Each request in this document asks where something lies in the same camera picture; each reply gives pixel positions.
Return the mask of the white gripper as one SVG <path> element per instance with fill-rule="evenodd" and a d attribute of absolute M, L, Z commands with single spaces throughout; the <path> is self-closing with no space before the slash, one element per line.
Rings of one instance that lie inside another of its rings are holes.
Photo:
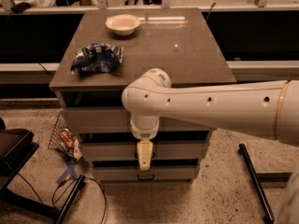
<path fill-rule="evenodd" d="M 136 145 L 141 171 L 148 171 L 150 168 L 153 144 L 147 140 L 151 140 L 157 135 L 159 122 L 158 117 L 141 116 L 139 114 L 131 115 L 130 124 L 133 136 L 138 140 L 145 140 L 138 142 Z"/>

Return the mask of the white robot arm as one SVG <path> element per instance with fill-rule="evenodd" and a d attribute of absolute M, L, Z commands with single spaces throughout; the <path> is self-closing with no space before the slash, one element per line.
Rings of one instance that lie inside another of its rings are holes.
<path fill-rule="evenodd" d="M 138 140 L 139 166 L 150 168 L 151 140 L 160 118 L 245 133 L 287 145 L 299 144 L 299 82 L 270 81 L 173 88 L 169 75 L 150 69 L 121 95 Z"/>

